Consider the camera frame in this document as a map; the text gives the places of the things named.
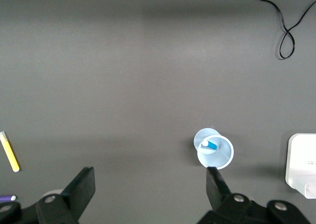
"purple marker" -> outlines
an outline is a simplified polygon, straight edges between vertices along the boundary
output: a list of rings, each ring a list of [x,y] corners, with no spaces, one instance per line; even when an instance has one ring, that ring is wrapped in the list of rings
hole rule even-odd
[[[9,196],[0,196],[0,202],[11,202],[16,199],[15,195],[9,195]]]

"white device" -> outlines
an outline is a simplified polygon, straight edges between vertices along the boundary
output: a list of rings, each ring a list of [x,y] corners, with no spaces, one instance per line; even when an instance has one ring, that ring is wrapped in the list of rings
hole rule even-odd
[[[289,139],[285,181],[306,198],[316,198],[316,134]]]

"blue marker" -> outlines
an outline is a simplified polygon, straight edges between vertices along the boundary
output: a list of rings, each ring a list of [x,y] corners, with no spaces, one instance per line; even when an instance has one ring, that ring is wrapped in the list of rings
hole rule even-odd
[[[203,145],[203,146],[207,146],[207,147],[209,147],[209,148],[211,148],[211,149],[213,149],[213,150],[216,150],[216,149],[217,149],[217,145],[215,145],[214,143],[212,143],[212,142],[210,142],[210,141],[208,141],[208,140],[204,140],[204,141],[202,142],[202,145]]]

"light blue cup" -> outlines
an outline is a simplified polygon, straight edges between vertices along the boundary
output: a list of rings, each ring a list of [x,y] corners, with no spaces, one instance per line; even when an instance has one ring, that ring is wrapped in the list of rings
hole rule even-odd
[[[194,137],[197,157],[205,167],[222,169],[230,164],[234,156],[232,143],[215,129],[202,129]]]

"cup rim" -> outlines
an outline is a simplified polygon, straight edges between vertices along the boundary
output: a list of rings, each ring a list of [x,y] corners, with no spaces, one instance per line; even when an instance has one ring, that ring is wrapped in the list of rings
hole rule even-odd
[[[209,140],[209,139],[214,138],[214,137],[218,137],[218,138],[221,138],[221,139],[225,140],[225,141],[228,143],[228,145],[230,146],[231,151],[232,151],[229,160],[228,160],[224,165],[217,167],[217,169],[220,170],[220,169],[222,169],[222,168],[225,168],[226,166],[228,166],[228,165],[231,163],[231,161],[232,161],[232,159],[233,159],[233,157],[234,157],[234,148],[233,148],[233,145],[232,145],[231,141],[229,141],[226,137],[224,137],[224,136],[222,136],[222,135],[217,135],[217,134],[216,134],[216,135],[207,136],[207,137],[204,138],[203,140]],[[201,149],[201,146],[202,146],[202,142],[198,145],[198,148],[197,148],[197,158],[198,158],[198,160],[200,161],[200,163],[201,163],[204,167],[207,168],[208,166],[207,166],[204,162],[202,162],[202,161],[200,160],[199,150]]]

